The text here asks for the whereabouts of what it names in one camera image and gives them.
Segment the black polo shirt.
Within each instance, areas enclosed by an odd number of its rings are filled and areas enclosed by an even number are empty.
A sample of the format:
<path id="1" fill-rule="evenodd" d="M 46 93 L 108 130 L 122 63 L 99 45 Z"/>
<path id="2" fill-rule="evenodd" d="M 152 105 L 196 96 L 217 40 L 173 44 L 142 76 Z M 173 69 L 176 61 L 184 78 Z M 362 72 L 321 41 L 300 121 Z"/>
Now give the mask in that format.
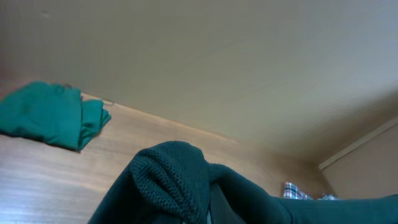
<path id="1" fill-rule="evenodd" d="M 91 223 L 396 223 L 397 196 L 298 200 L 269 195 L 234 170 L 210 164 L 187 142 L 139 151 Z"/>

